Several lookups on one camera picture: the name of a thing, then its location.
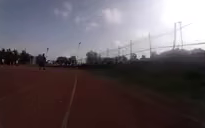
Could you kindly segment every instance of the chain-link fence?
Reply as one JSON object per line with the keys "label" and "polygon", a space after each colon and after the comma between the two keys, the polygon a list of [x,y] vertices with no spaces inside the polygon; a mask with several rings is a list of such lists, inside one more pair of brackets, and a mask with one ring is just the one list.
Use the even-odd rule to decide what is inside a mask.
{"label": "chain-link fence", "polygon": [[[186,25],[181,25],[181,22],[175,24],[176,27],[172,31],[159,35],[148,34],[147,37],[130,40],[125,46],[116,49],[108,48],[98,54],[102,58],[125,56],[129,59],[130,55],[134,53],[140,59],[142,56],[149,58],[152,52],[159,54],[174,48],[186,50],[195,48],[205,49],[205,19]],[[79,62],[85,63],[86,58],[79,59]]]}

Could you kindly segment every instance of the track surface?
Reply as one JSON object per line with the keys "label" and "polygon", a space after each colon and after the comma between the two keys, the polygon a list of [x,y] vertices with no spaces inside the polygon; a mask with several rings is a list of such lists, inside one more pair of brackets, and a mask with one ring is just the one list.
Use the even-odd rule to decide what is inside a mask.
{"label": "track surface", "polygon": [[128,95],[85,71],[0,67],[0,128],[196,128],[195,122]]}

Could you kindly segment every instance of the grass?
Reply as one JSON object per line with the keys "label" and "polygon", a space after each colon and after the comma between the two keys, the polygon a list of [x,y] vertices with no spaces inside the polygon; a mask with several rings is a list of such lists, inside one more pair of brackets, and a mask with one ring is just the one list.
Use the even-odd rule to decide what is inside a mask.
{"label": "grass", "polygon": [[205,117],[205,65],[190,63],[139,63],[119,65],[96,73],[162,93],[192,104]]}

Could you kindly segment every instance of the person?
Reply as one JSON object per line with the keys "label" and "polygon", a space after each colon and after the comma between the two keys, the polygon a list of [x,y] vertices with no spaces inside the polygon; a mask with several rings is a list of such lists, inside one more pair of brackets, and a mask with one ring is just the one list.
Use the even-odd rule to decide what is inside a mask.
{"label": "person", "polygon": [[46,57],[43,54],[42,56],[39,56],[39,70],[41,70],[41,68],[45,70],[45,63],[46,63]]}

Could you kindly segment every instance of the sun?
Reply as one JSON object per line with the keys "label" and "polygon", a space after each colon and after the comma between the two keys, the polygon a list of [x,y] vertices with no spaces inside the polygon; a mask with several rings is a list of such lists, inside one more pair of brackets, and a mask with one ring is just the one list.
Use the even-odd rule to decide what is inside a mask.
{"label": "sun", "polygon": [[163,0],[162,22],[191,23],[205,17],[205,0]]}

